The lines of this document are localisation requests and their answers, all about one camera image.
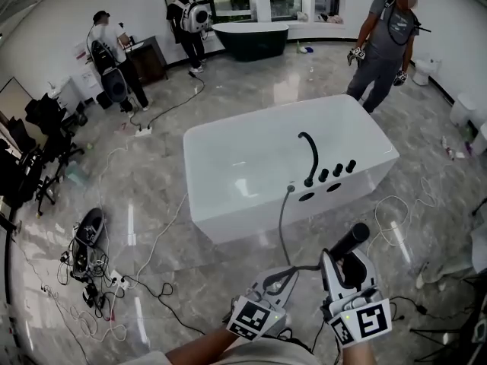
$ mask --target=white backpack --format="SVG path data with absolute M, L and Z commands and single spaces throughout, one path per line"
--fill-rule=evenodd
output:
M 203 5 L 198 5 L 196 0 L 183 4 L 179 0 L 175 0 L 171 4 L 177 5 L 183 10 L 180 26 L 181 29 L 189 33 L 200 33 L 206 31 L 210 24 L 210 14 Z

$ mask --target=handheld controller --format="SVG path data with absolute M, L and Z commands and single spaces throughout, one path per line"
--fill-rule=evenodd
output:
M 349 54 L 347 55 L 349 66 L 352 65 L 352 61 L 354 59 L 356 59 L 357 63 L 360 64 L 360 62 L 362 62 L 365 59 L 365 51 L 362 50 L 360 47 L 350 50 Z
M 260 273 L 247 295 L 234 303 L 227 330 L 250 341 L 264 334 L 276 337 L 285 328 L 285 304 L 299 271 L 311 270 L 321 273 L 328 295 L 320 308 L 342 347 L 390 332 L 389 300 L 383 300 L 378 290 L 374 265 L 356 249 L 368 236 L 368 227 L 356 224 L 332 249 L 321 252 L 319 265 L 285 266 Z
M 399 70 L 396 78 L 394 78 L 394 87 L 400 87 L 408 79 L 408 74 L 405 71 Z

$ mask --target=cap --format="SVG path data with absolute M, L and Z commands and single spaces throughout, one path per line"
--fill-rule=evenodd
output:
M 110 14 L 106 11 L 98 11 L 94 16 L 93 16 L 93 23 L 97 23 L 102 16 L 106 15 L 107 17 L 110 17 Z

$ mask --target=bathtub knob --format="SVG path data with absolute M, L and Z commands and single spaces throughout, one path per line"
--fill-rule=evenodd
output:
M 334 175 L 335 177 L 339 177 L 339 176 L 340 176 L 340 173 L 342 172 L 342 170 L 343 170 L 343 165 L 341 165 L 340 163 L 338 163 L 338 164 L 336 165 L 335 170 L 333 171 L 333 175 Z
M 321 171 L 320 177 L 318 177 L 318 180 L 324 183 L 326 181 L 326 178 L 328 177 L 328 169 L 323 169 Z
M 347 171 L 347 173 L 353 172 L 353 168 L 355 167 L 356 164 L 357 163 L 355 161 L 351 160 L 349 162 L 349 164 L 347 165 L 347 167 L 345 168 L 345 170 Z

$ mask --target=white t-shirt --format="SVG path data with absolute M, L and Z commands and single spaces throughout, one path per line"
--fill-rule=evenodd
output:
M 121 64 L 127 59 L 119 42 L 119 37 L 124 33 L 124 29 L 122 29 L 118 24 L 98 24 L 97 26 L 93 27 L 90 38 L 91 42 L 94 40 L 100 40 L 103 42 L 105 47 L 110 49 L 116 61 Z
M 301 346 L 278 339 L 262 338 L 257 342 L 228 349 L 214 365 L 322 365 L 318 359 Z M 171 365 L 160 351 L 122 365 Z

